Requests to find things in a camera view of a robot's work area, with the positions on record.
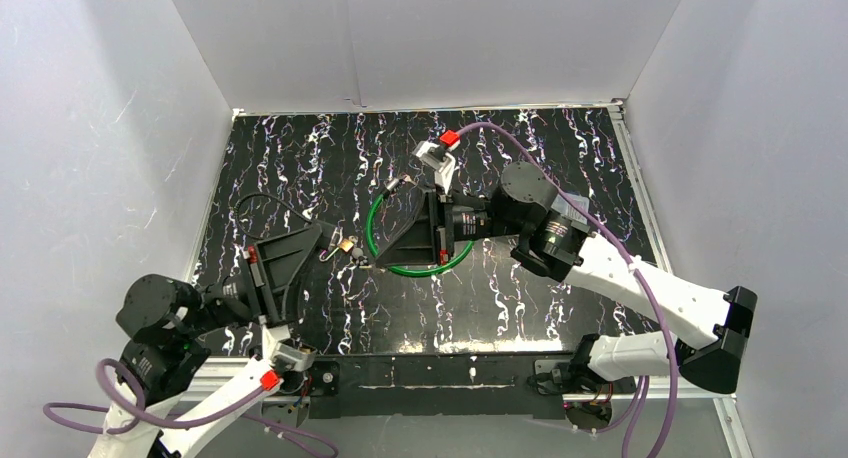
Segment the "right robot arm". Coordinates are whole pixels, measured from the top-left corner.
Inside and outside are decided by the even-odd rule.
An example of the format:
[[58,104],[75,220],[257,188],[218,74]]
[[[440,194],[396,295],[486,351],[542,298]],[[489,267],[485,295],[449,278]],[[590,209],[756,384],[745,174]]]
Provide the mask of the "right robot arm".
[[586,335],[567,362],[538,373],[537,383],[568,393],[677,372],[709,392],[736,391],[758,301],[753,291],[706,288],[629,255],[591,230],[525,161],[507,166],[486,198],[420,186],[413,197],[400,233],[374,250],[379,267],[440,272],[455,260],[459,242],[512,237],[512,258],[534,275],[603,295],[666,325],[633,336]]

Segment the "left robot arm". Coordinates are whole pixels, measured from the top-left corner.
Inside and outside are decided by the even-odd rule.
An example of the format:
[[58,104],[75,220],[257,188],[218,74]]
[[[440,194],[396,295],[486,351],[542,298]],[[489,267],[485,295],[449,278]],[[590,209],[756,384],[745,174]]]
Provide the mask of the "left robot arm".
[[[340,369],[302,344],[302,282],[339,230],[318,220],[260,240],[237,253],[235,274],[199,287],[159,274],[137,279],[116,316],[128,343],[96,368],[110,397],[95,457],[194,457],[268,397],[282,393],[295,410],[338,393]],[[258,352],[228,381],[179,417],[172,411],[210,357],[204,335],[258,325]]]

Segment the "small brass padlock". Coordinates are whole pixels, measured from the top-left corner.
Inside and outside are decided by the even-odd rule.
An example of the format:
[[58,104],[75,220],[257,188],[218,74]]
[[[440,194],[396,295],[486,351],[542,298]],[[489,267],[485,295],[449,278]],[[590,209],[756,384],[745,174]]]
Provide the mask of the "small brass padlock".
[[337,253],[350,253],[356,246],[358,239],[355,236],[345,236],[341,227],[336,227],[330,238],[330,246],[319,255],[319,261],[328,262]]

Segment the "green cable lock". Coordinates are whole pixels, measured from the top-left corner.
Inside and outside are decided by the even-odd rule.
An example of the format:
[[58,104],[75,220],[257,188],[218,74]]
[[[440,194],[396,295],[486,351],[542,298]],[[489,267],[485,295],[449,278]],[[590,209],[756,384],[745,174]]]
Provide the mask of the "green cable lock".
[[[391,197],[395,195],[399,191],[399,189],[405,185],[410,185],[412,187],[413,185],[419,184],[415,183],[408,175],[401,175],[399,177],[393,178],[386,182],[386,184],[381,188],[377,197],[370,205],[369,211],[365,219],[364,234],[366,248],[374,258],[374,263],[378,252],[382,249],[385,249],[389,243],[396,241],[391,238],[390,242],[385,247],[381,248],[378,246],[375,237],[375,221],[377,214],[381,210],[382,206],[386,204],[391,199]],[[387,270],[393,274],[408,278],[432,277],[451,271],[460,263],[462,263],[471,254],[473,246],[476,244],[476,240],[471,242],[464,242],[464,244],[464,247],[456,249],[456,255],[452,259],[450,259],[445,265],[393,266],[388,268],[381,268],[378,267],[375,263],[375,266]]]

